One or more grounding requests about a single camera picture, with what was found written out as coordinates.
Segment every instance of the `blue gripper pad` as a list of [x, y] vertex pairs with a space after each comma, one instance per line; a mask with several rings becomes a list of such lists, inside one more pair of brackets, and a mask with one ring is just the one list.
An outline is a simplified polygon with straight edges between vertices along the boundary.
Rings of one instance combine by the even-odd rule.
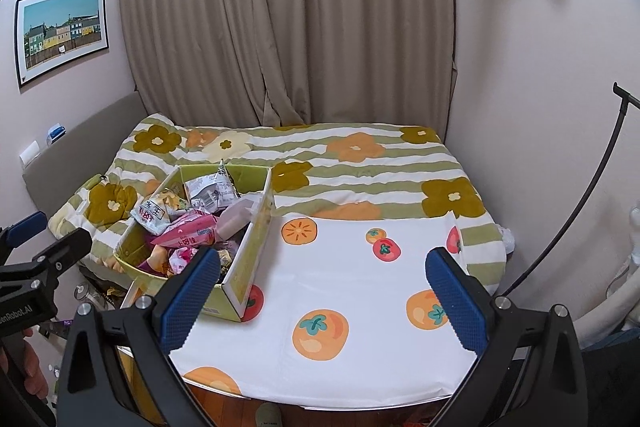
[[162, 286], [156, 295], [152, 326], [164, 354], [182, 347], [219, 277], [218, 252], [200, 247], [183, 272]]
[[480, 356], [493, 325], [489, 293], [462, 271], [445, 248], [434, 248], [427, 254], [424, 270], [460, 343]]
[[9, 227], [6, 232], [6, 245], [9, 248], [18, 248], [46, 228], [47, 216], [44, 215], [44, 212], [31, 214], [31, 216], [21, 220], [20, 223]]

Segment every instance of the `human hand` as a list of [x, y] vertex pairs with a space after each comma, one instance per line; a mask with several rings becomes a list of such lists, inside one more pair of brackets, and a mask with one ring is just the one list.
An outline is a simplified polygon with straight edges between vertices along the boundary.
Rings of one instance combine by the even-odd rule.
[[[32, 337], [33, 330], [29, 328], [28, 330], [24, 330], [22, 334], [25, 337]], [[5, 373], [9, 371], [9, 362], [2, 349], [0, 349], [0, 368], [2, 368]], [[40, 369], [40, 360], [33, 347], [31, 347], [31, 344], [27, 341], [24, 343], [24, 372], [27, 374], [27, 378], [24, 380], [24, 388], [27, 390], [27, 393], [34, 394], [41, 400], [46, 398], [47, 394], [49, 394], [49, 385]]]

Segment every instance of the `orange flower pattern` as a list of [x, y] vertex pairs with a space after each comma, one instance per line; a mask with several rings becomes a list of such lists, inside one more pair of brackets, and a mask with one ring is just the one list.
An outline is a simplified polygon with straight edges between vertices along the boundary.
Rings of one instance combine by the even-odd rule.
[[160, 186], [160, 182], [155, 178], [151, 178], [148, 182], [145, 183], [145, 193], [143, 196], [150, 196], [156, 191], [156, 188]]
[[362, 201], [360, 203], [337, 204], [334, 208], [319, 210], [314, 214], [314, 217], [342, 221], [375, 221], [382, 219], [382, 211], [379, 206], [369, 203], [369, 201]]
[[204, 147], [213, 142], [218, 136], [215, 131], [200, 132], [197, 129], [191, 129], [187, 133], [187, 148]]
[[367, 158], [380, 158], [385, 148], [376, 143], [371, 135], [357, 132], [329, 142], [326, 151], [337, 155], [341, 162], [360, 163]]

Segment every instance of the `yellow-green box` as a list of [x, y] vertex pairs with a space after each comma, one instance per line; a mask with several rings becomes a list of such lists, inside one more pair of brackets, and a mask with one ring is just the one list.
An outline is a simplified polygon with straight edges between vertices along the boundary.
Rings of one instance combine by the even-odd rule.
[[[262, 197], [257, 216], [249, 225], [229, 271], [223, 282], [215, 285], [202, 311], [239, 322], [246, 309], [262, 245], [269, 230], [271, 210], [274, 205], [273, 189], [271, 188], [271, 169], [267, 167], [227, 165], [226, 169], [240, 193], [261, 190]], [[218, 165], [213, 164], [181, 165], [165, 179], [154, 194], [168, 188], [181, 198], [185, 198], [184, 182], [217, 171]], [[136, 268], [151, 254], [145, 243], [145, 233], [146, 230], [142, 225], [132, 223], [124, 233], [120, 244], [115, 248], [114, 254], [124, 271], [140, 287], [145, 288], [146, 293], [155, 295], [166, 282], [166, 278], [157, 277]]]

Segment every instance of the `green striped blanket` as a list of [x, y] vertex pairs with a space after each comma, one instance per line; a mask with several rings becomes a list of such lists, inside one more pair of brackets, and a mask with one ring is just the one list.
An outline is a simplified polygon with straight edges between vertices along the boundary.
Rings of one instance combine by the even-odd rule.
[[154, 114], [124, 141], [106, 179], [97, 175], [84, 184], [49, 228], [56, 237], [78, 227], [89, 230], [92, 259], [118, 269], [113, 251], [132, 223], [134, 204], [176, 166], [220, 160], [273, 168], [279, 216], [379, 220], [453, 211], [469, 273], [490, 291], [504, 273], [500, 233], [462, 166], [433, 130], [416, 126], [185, 128]]

